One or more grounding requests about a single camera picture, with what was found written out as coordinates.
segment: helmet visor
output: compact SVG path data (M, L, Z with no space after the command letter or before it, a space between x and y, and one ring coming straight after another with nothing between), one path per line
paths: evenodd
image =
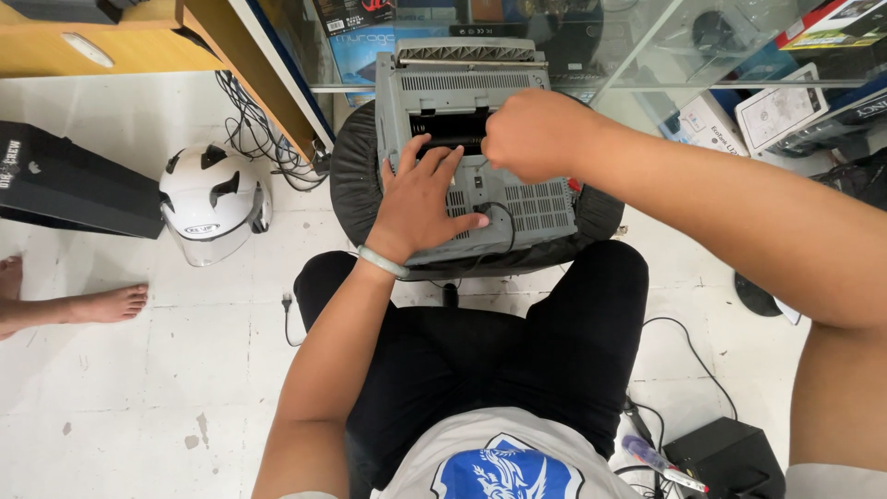
M222 261L243 246L243 243L246 242L247 239L249 239L250 234L253 233L253 222L262 213L262 199L262 189L256 189L253 200L253 209L250 211L246 219L224 234L203 239L182 235L170 222L171 217L167 214L169 207L166 204L162 204L161 209L163 211L163 219L166 220L167 227L169 228L169 233L172 234L178 248L182 250L184 259L195 267L203 267ZM186 231L190 234L194 234L199 233L201 229L211 230L212 228L213 225L209 224L206 226L188 227Z

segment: white tile floor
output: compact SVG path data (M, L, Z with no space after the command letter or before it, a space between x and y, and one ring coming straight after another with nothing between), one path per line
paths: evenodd
M0 119L68 135L153 178L178 149L223 139L231 114L211 73L0 81ZM202 269L168 234L145 241L0 221L0 255L25 258L25 299L151 285L133 321L26 329L0 343L0 498L249 497L294 354L281 294L311 256L349 249L326 185L299 194L271 182L271 230ZM809 322L753 315L732 271L696 242L631 208L623 225L622 240L650 266L648 317L687 325L742 421L766 431L786 466ZM468 280L462 305L525 314L564 268ZM438 295L428 283L399 283L394 301L431 305ZM302 332L298 320L290 328ZM660 410L666 441L730 412L682 331L663 321L644 332L630 389ZM623 463L617 452L612 465Z

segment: man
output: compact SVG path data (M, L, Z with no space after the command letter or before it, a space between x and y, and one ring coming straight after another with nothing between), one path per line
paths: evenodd
M19 329L45 324L119 322L132 319L148 299L148 287L138 284L104 293L43 301L19 299L21 258L0 260L0 341Z
M296 280L310 332L280 393L254 499L346 499L369 487L398 499L639 497L605 459L637 351L646 264L621 242L594 243L525 321L513 319L519 341L507 356L464 372L429 321L389 302L395 277L379 266L489 223L447 218L462 151L433 149L414 166L427 140L408 143L396 177L382 167L385 195L365 245L376 255L320 255ZM811 317L789 497L883 497L887 213L762 162L629 130L549 91L509 99L487 122L483 153L525 183L575 177L612 194Z

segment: hand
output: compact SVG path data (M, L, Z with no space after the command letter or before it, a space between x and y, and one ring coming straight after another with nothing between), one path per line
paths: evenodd
M406 143L396 176L391 162L382 162L385 195L366 247L399 265L416 251L434 248L456 234L490 223L482 213L447 216L446 190L465 149L435 147L416 164L416 154L429 140L431 135L425 134Z
M487 119L481 149L493 168L504 168L525 184L578 177L575 171L592 160L588 146L599 142L595 135L613 125L560 93L519 91Z

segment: white t-shirt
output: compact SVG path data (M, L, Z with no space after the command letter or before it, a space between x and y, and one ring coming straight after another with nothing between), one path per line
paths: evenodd
M815 473L805 468L811 466L817 467ZM815 484L844 481L841 478L851 475L838 488ZM787 497L802 497L795 491L804 490L804 499L875 499L887 490L887 473L845 466L800 464L789 468L786 479ZM840 490L840 495L829 490ZM578 432L519 408L478 409L435 424L412 446L378 495L379 499L500 497L641 498ZM302 492L281 499L336 498Z

